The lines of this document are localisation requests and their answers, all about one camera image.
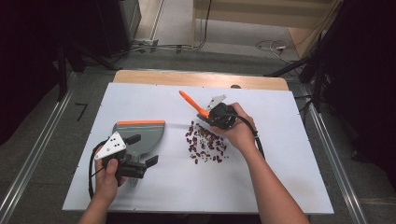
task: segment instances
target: orange strip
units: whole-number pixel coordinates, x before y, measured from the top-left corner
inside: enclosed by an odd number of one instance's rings
[[[201,108],[200,106],[198,106],[197,103],[195,103],[194,100],[192,100],[192,98],[184,91],[179,91],[178,93],[180,93],[180,95],[187,101],[187,103],[189,103],[190,105],[192,105],[192,107],[194,107],[198,113],[200,113],[202,116],[208,118],[209,117],[209,112],[204,110],[203,108]]]
[[[163,119],[145,119],[145,120],[121,120],[117,122],[117,125],[127,125],[127,124],[159,124],[165,123]]]

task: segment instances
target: forearm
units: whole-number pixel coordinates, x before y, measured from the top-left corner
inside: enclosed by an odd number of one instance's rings
[[[262,223],[309,223],[257,148],[242,152],[250,171]]]
[[[108,204],[93,198],[78,224],[105,224]]]

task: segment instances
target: white tabletop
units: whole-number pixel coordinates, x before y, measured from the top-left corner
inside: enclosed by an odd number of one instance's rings
[[[185,134],[196,111],[179,95],[183,90],[199,105],[212,96],[239,102],[255,119],[265,157],[306,214],[332,214],[298,108],[290,91],[238,90],[184,86],[110,83],[64,202],[63,210],[85,210],[90,202],[88,166],[92,149],[112,134],[119,120],[164,119],[160,143],[142,161],[159,155],[135,188],[119,188],[109,210],[124,212],[230,213],[258,212],[248,167],[225,140],[224,160],[195,164]]]

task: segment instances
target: orange brush handle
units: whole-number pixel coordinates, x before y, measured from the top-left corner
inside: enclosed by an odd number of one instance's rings
[[[194,107],[198,111],[198,113],[200,113],[202,116],[205,116],[206,118],[209,117],[209,112],[198,106],[198,104],[195,103],[195,101],[192,100],[192,98],[186,92],[179,91],[178,93],[180,93],[180,95],[187,101],[187,103],[192,105],[192,107]]]

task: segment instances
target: hand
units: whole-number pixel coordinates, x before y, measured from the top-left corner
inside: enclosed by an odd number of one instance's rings
[[[240,104],[234,103],[231,104],[231,106],[239,116],[247,119],[256,130],[253,118],[245,112]],[[231,144],[234,147],[238,148],[241,152],[243,152],[243,150],[245,150],[246,148],[255,147],[253,133],[246,125],[246,123],[241,119],[237,119],[233,127],[231,127],[230,129],[222,130],[218,127],[211,126],[210,130],[214,133],[225,135],[230,140]]]
[[[95,161],[96,171],[103,168],[102,160]],[[96,188],[93,194],[92,200],[99,201],[105,206],[109,207],[111,203],[116,198],[118,190],[118,182],[116,178],[116,172],[118,168],[118,161],[116,159],[111,159],[107,168],[96,174]],[[120,183],[123,184],[127,177],[122,177]]]

